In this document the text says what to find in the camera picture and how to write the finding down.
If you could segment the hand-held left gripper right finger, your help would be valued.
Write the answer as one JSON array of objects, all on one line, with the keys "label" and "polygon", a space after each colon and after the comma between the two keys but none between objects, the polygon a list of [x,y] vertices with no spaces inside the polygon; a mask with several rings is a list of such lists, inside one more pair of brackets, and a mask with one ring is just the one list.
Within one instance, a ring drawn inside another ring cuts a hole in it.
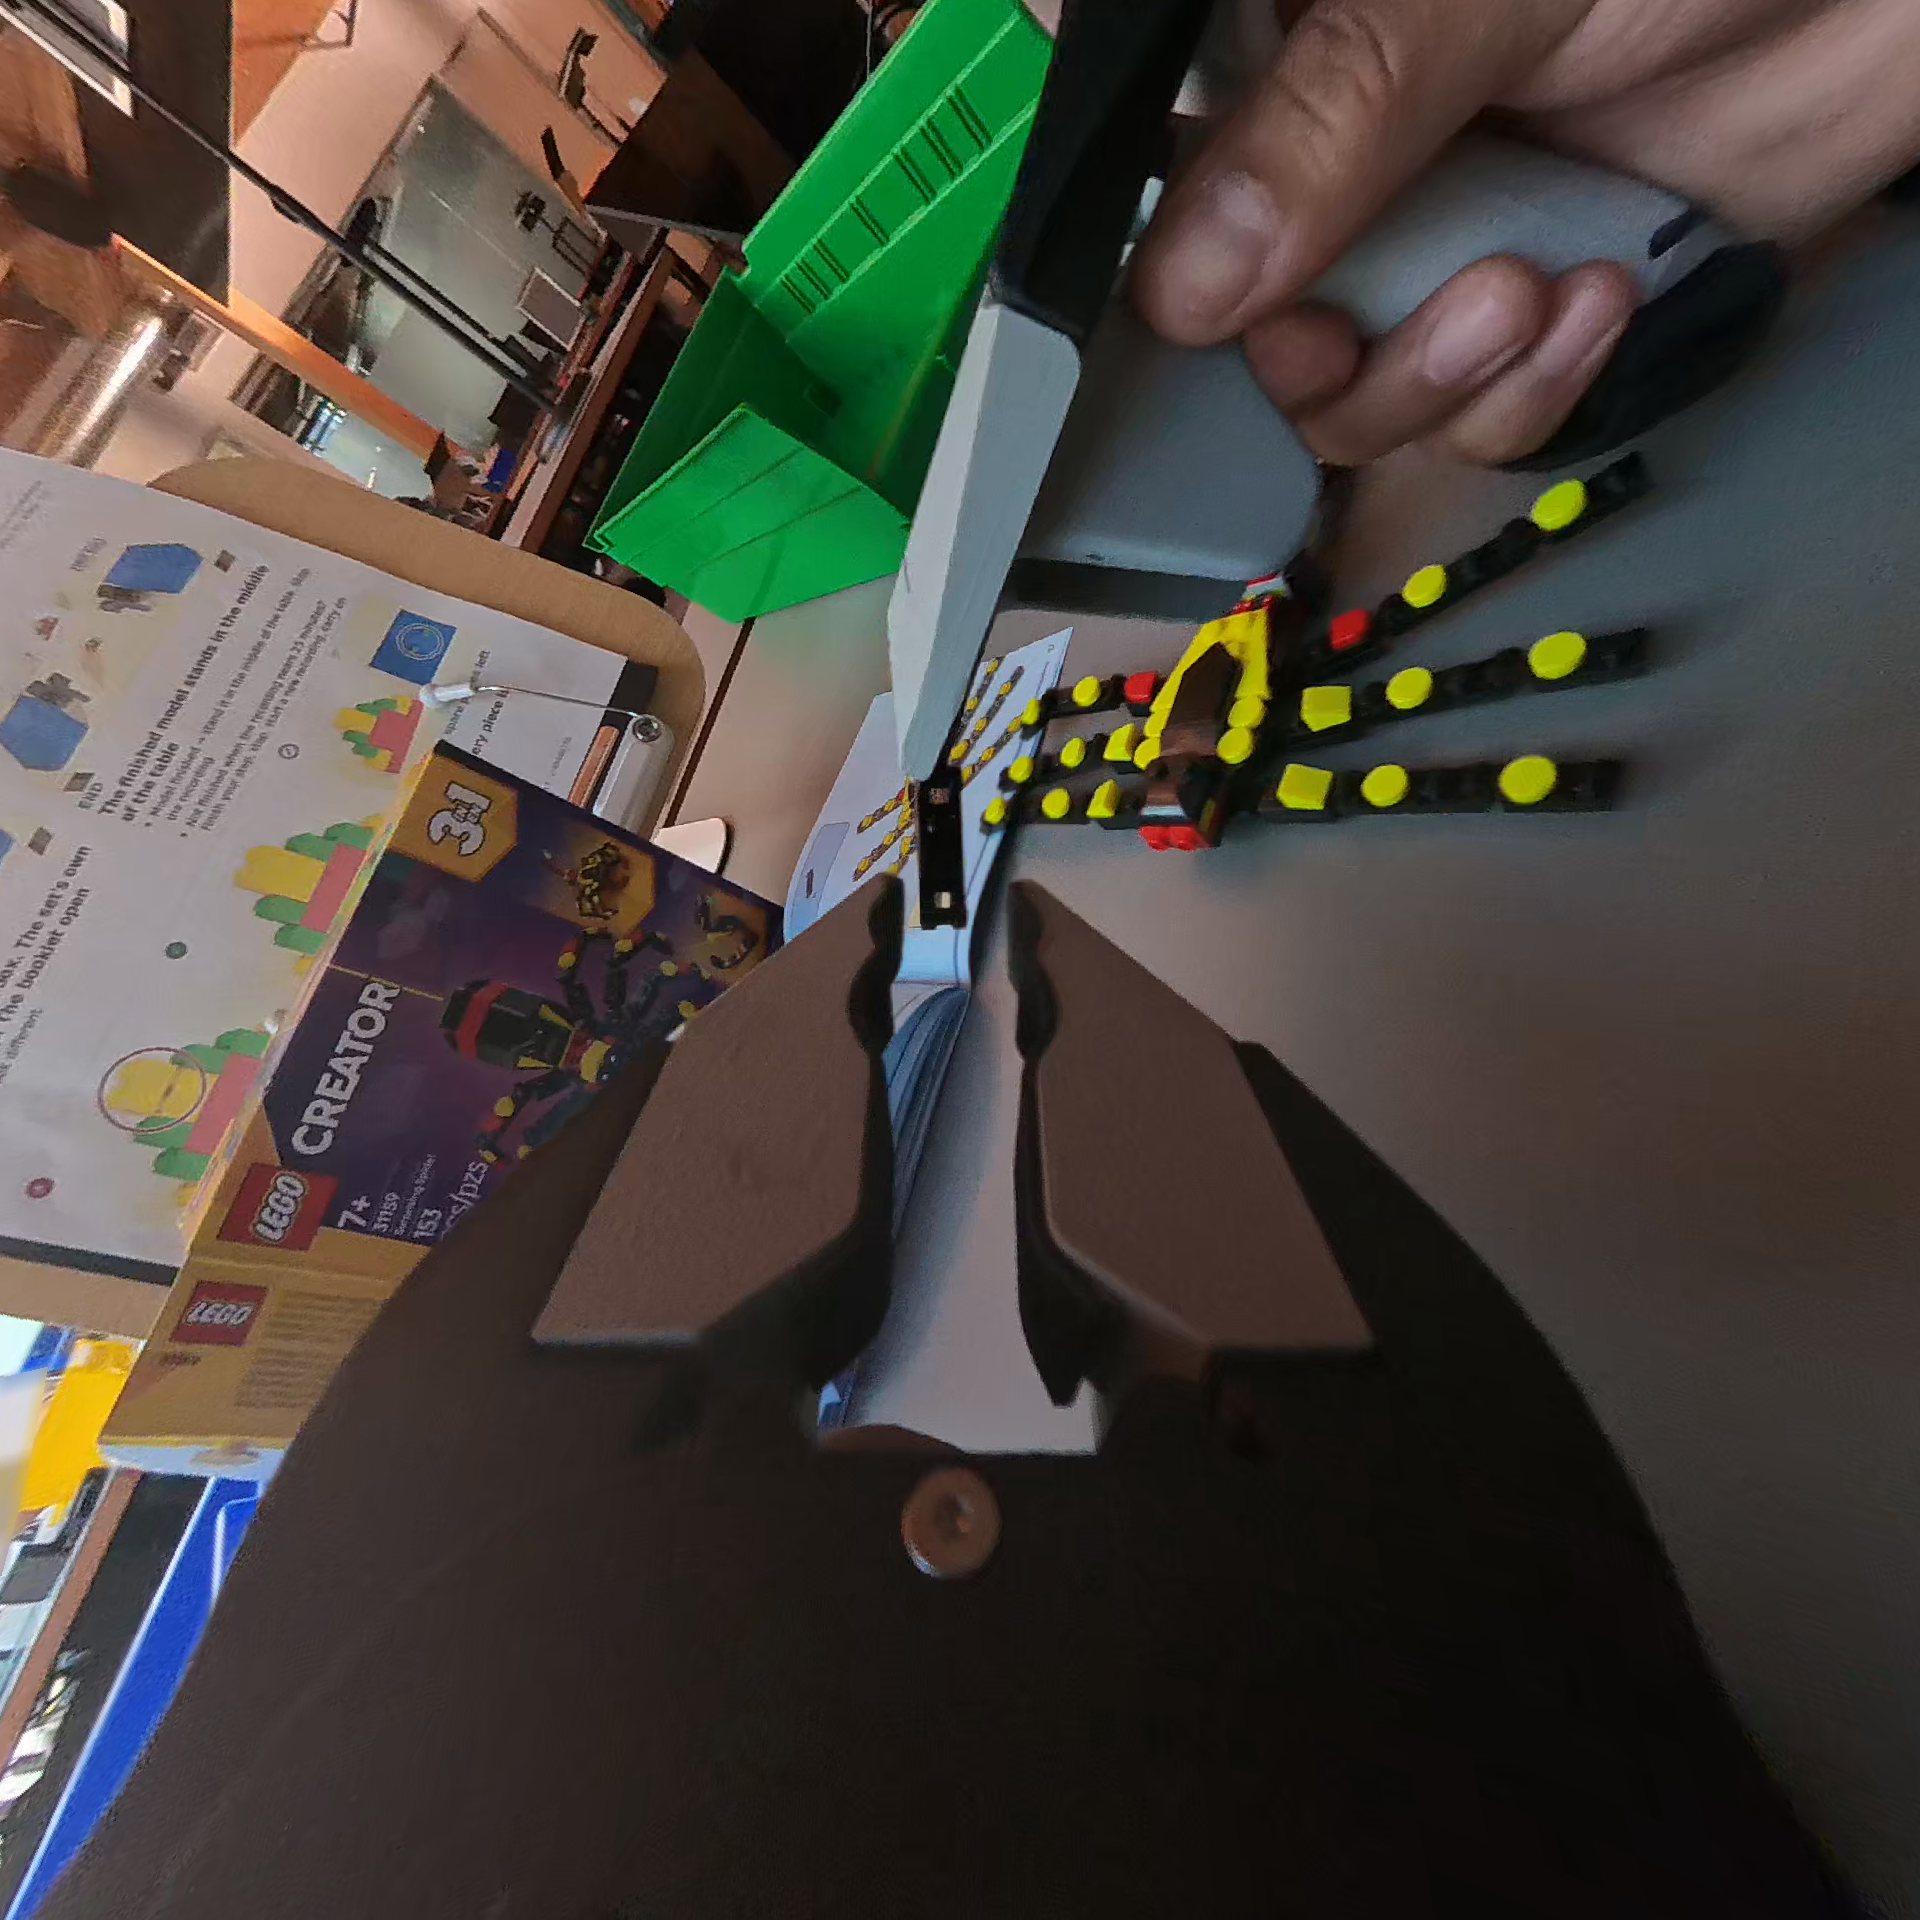
[{"label": "hand-held left gripper right finger", "polygon": [[1016,1269],[1051,1403],[1219,1405],[1368,1371],[1376,1333],[1235,1038],[1033,879],[1009,894]]}]

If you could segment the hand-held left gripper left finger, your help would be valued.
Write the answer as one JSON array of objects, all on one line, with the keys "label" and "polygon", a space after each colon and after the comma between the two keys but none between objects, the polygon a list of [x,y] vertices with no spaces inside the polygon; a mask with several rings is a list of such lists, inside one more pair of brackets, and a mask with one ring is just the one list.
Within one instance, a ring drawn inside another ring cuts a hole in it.
[{"label": "hand-held left gripper left finger", "polygon": [[665,1050],[535,1320],[546,1347],[819,1392],[891,1297],[903,883],[865,879]]}]

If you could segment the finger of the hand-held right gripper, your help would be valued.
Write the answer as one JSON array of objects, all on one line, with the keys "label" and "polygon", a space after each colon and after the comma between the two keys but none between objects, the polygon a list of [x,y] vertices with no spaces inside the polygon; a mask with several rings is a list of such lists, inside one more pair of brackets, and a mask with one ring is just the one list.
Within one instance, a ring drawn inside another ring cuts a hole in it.
[{"label": "finger of the hand-held right gripper", "polygon": [[983,294],[887,606],[906,777],[936,777],[1082,377],[1055,327]]}]

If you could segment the black yellow lego spider model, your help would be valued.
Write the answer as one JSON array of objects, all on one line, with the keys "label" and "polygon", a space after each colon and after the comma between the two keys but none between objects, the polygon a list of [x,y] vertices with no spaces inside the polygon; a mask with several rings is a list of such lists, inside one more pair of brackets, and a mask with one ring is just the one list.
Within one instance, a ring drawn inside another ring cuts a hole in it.
[{"label": "black yellow lego spider model", "polygon": [[1152,849],[1219,847],[1237,822],[1337,825],[1469,814],[1591,814],[1617,800],[1619,758],[1524,751],[1461,763],[1325,753],[1426,714],[1553,697],[1635,678],[1647,627],[1551,631],[1455,665],[1378,666],[1437,616],[1524,563],[1635,506],[1647,456],[1553,482],[1528,510],[1451,560],[1418,566],[1369,607],[1328,610],[1323,576],[1299,562],[1251,583],[1197,627],[1171,671],[1083,677],[1033,697],[992,790],[968,786],[978,832],[1137,832]]}]

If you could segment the open lego instruction booklet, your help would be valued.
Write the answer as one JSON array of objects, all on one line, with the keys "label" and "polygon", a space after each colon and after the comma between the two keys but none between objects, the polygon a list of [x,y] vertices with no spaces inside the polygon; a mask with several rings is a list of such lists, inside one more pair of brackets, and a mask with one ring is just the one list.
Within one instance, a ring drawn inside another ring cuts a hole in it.
[{"label": "open lego instruction booklet", "polygon": [[903,950],[893,984],[893,1035],[882,1050],[882,1081],[896,1141],[896,1219],[916,1182],[953,1043],[972,1003],[973,949],[985,922],[983,899],[1001,864],[1001,815],[1010,794],[1001,777],[1033,757],[1041,721],[1026,712],[1057,689],[1073,627],[987,655],[973,671],[955,717],[960,763],[959,825],[965,865],[968,922],[921,920],[921,830],[914,787],[899,763],[896,699],[874,697],[832,781],[801,864],[785,896],[785,934],[796,939],[865,881],[891,874],[903,886]]}]

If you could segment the purple yellow lego set box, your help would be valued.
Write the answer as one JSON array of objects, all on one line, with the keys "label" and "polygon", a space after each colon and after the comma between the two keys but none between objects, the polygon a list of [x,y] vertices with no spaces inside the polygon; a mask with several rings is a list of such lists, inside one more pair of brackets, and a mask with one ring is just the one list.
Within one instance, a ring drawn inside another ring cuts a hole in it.
[{"label": "purple yellow lego set box", "polygon": [[273,1475],[425,1255],[783,936],[780,902],[437,749],[225,1141],[105,1458]]}]

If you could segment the person's right hand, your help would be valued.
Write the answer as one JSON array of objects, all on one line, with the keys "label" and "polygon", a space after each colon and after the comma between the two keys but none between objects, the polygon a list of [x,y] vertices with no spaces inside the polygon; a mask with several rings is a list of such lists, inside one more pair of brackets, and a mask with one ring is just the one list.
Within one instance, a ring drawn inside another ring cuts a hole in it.
[{"label": "person's right hand", "polygon": [[1307,287],[1469,123],[1640,176],[1744,234],[1816,242],[1917,160],[1916,1],[1240,3],[1253,67],[1132,267],[1144,319],[1240,344],[1330,464],[1545,450],[1637,310],[1610,261],[1463,267],[1393,330]]}]

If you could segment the green plastic bin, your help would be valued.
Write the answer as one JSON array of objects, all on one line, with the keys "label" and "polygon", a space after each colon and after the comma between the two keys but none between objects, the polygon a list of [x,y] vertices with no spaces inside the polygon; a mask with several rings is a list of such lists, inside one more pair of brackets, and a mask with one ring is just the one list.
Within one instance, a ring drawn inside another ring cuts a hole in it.
[{"label": "green plastic bin", "polygon": [[587,546],[747,619],[893,576],[1049,65],[936,1],[708,293]]}]

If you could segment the wooden clipboard stand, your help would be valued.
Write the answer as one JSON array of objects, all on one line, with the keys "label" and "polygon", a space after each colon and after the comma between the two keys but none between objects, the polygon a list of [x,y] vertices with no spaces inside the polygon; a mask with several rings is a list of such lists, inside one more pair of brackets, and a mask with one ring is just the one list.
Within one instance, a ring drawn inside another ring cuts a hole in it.
[{"label": "wooden clipboard stand", "polygon": [[[279,537],[328,547],[433,591],[445,591],[500,616],[620,655],[620,686],[640,686],[677,731],[665,771],[688,766],[707,674],[681,621],[658,606],[563,569],[532,550],[499,544],[453,522],[404,510],[319,465],[257,456],[194,461],[139,486],[113,479],[122,494],[173,496]],[[168,1263],[83,1255],[50,1243],[4,1238],[3,1311],[113,1336],[146,1336],[173,1283]]]}]

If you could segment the dark flat panel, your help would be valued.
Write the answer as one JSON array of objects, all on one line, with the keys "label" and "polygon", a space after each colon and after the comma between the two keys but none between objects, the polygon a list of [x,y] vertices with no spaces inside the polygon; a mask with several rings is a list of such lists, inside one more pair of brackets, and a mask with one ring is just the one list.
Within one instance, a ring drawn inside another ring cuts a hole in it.
[{"label": "dark flat panel", "polygon": [[584,187],[587,218],[629,251],[688,232],[739,255],[793,176],[796,161],[729,75],[751,53],[753,22],[755,3],[667,3],[652,37],[656,93]]}]

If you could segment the metal clipboard clip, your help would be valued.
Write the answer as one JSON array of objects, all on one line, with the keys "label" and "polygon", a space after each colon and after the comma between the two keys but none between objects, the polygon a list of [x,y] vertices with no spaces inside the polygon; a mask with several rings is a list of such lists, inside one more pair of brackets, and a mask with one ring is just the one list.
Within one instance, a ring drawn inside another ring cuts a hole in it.
[{"label": "metal clipboard clip", "polygon": [[672,726],[656,707],[658,666],[626,662],[610,703],[592,717],[587,749],[567,800],[632,832],[645,832],[677,749]]}]

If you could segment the blue plastic bin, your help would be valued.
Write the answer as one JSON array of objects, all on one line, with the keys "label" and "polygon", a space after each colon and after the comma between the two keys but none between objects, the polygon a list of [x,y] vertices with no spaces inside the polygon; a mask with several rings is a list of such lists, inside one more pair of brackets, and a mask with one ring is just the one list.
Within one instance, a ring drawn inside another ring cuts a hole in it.
[{"label": "blue plastic bin", "polygon": [[63,1642],[52,1742],[4,1811],[4,1914],[36,1914],[172,1707],[261,1486],[141,1478]]}]

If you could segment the yellow container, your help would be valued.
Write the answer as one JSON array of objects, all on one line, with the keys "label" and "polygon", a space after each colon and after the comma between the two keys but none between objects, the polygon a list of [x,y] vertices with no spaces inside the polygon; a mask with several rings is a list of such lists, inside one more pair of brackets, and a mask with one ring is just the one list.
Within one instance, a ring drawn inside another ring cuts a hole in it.
[{"label": "yellow container", "polygon": [[3,1376],[3,1542],[42,1544],[81,1510],[105,1470],[100,1438],[139,1339],[63,1329],[52,1362]]}]

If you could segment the printed instruction sheet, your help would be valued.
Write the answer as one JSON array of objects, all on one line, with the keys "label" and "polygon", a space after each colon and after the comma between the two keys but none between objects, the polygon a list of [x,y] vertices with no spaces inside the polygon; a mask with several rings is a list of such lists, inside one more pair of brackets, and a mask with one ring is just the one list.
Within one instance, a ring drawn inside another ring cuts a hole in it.
[{"label": "printed instruction sheet", "polygon": [[626,665],[111,475],[3,455],[3,1238],[184,1259],[442,741],[567,793]]}]

